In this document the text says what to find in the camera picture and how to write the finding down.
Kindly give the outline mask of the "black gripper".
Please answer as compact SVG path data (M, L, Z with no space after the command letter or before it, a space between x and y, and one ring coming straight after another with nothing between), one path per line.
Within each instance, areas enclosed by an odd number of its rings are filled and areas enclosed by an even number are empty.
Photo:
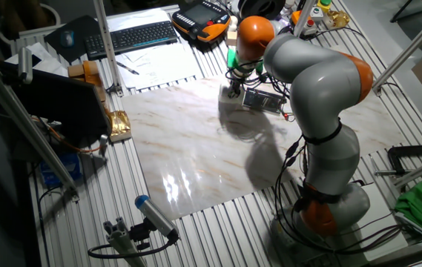
M230 91L228 93L228 98L234 98L234 89L236 97L239 97L241 94L240 86L248 78L248 73L243 73L242 71L236 68L230 68L228 71L228 79L230 82Z

